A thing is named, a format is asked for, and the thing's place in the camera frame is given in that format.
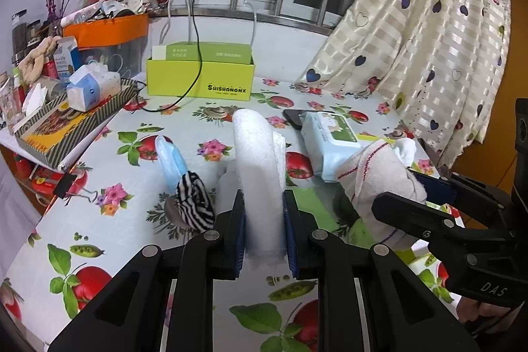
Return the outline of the person's right hand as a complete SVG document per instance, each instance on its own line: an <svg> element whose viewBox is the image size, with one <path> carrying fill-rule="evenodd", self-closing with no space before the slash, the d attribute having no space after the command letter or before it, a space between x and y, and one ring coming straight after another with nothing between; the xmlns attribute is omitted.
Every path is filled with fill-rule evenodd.
<svg viewBox="0 0 528 352"><path fill-rule="evenodd" d="M506 330L519 313L512 309L461 298L456 307L458 321L473 336Z"/></svg>

